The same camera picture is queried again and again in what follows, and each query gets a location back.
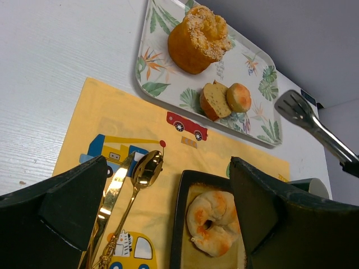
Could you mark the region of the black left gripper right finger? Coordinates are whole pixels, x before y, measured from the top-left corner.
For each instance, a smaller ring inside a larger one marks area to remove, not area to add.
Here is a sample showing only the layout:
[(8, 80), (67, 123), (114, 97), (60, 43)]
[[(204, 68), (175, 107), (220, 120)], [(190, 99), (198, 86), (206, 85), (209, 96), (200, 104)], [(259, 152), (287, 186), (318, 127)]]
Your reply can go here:
[(358, 207), (282, 182), (233, 157), (229, 178), (248, 268), (357, 268)]

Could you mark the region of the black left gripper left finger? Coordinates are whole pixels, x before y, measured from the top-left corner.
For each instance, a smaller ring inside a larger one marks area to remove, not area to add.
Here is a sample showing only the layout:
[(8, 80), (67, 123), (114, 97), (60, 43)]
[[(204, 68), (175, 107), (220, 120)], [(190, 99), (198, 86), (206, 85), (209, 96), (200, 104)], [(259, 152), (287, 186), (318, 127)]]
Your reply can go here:
[(107, 178), (95, 157), (1, 196), (1, 268), (77, 268), (87, 250)]

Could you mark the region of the twisted ring bread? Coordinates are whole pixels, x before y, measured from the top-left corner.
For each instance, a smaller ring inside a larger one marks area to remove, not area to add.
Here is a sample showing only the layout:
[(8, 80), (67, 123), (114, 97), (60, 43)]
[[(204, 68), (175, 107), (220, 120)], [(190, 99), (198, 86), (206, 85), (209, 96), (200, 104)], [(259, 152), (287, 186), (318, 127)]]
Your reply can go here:
[(241, 235), (233, 194), (207, 191), (188, 207), (187, 227), (191, 241), (212, 257), (226, 254)]

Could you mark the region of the metal serving tongs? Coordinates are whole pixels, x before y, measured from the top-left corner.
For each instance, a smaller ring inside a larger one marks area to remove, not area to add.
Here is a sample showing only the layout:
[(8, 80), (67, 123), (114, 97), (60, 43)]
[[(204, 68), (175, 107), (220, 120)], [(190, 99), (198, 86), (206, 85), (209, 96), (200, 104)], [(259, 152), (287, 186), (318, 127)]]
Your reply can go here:
[(274, 107), (282, 117), (306, 130), (330, 151), (339, 160), (343, 171), (358, 177), (358, 155), (319, 121), (301, 94), (288, 90), (276, 100)]

